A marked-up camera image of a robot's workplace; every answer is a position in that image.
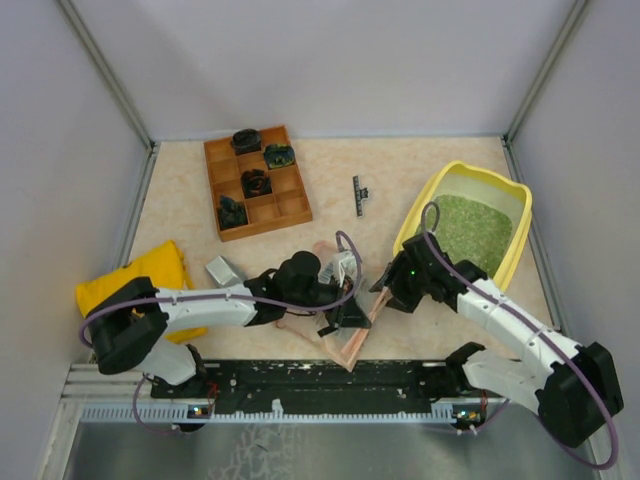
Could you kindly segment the pink cat litter bag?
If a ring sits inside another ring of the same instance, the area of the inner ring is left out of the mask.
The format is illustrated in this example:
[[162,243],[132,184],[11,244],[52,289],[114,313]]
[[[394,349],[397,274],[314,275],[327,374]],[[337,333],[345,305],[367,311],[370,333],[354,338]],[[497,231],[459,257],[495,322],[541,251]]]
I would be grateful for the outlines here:
[[[338,247],[331,245],[327,241],[318,241],[312,247],[312,252],[321,262],[321,273],[319,280],[322,283],[329,283],[329,273],[327,266],[331,257],[341,252]],[[359,290],[354,295],[361,308],[368,314],[371,323],[376,321],[385,303],[390,299],[390,293],[384,291],[370,293],[369,288],[383,273],[384,267],[378,265],[362,265],[362,282]],[[294,316],[287,314],[283,319],[276,322],[276,327],[280,330],[295,334],[313,345],[318,350],[322,350],[335,363],[352,371],[359,357],[359,352],[369,335],[370,329],[340,329],[338,332],[320,338],[317,331],[326,325],[326,322],[319,316]]]

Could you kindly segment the black bag sealing clip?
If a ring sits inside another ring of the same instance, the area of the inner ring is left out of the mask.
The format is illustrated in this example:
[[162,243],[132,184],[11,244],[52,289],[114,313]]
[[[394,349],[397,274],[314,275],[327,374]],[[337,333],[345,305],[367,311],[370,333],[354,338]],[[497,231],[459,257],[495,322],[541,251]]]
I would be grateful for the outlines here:
[[352,177],[352,186],[354,192],[354,202],[356,209],[356,217],[361,218],[364,215],[364,202],[369,199],[369,190],[363,187],[358,175]]

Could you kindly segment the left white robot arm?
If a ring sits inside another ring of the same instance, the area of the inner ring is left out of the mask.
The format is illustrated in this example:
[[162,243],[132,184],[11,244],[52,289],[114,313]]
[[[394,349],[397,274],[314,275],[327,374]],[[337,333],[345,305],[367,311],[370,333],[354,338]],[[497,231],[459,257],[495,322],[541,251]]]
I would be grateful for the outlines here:
[[362,278],[323,283],[320,270],[316,255],[298,251],[279,268],[228,288],[172,290],[137,277],[89,313],[81,334],[93,348],[101,374],[140,371],[194,397],[206,389],[208,373],[195,348],[170,341],[170,333],[261,326],[294,310],[324,314],[322,336],[341,328],[370,328],[355,299]]

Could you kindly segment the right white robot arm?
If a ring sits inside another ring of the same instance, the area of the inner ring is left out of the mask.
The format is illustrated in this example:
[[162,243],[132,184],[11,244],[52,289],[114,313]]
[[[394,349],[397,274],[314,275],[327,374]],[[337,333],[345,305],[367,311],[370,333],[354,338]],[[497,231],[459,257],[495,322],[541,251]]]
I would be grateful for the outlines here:
[[488,390],[536,414],[559,443],[576,448],[624,407],[611,353],[584,346],[541,323],[509,299],[488,274],[464,259],[451,262],[433,234],[417,234],[374,283],[388,307],[415,311],[429,296],[506,345],[509,360],[469,342],[446,359],[448,387],[461,396]]

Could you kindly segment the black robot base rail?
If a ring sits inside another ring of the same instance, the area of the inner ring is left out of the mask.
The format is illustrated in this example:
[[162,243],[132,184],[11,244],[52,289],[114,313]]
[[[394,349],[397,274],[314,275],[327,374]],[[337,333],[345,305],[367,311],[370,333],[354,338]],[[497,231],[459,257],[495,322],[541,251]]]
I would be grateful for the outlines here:
[[348,371],[330,361],[210,360],[185,386],[154,380],[154,399],[204,399],[217,414],[272,410],[288,415],[428,413],[439,400],[481,398],[445,363],[361,360]]

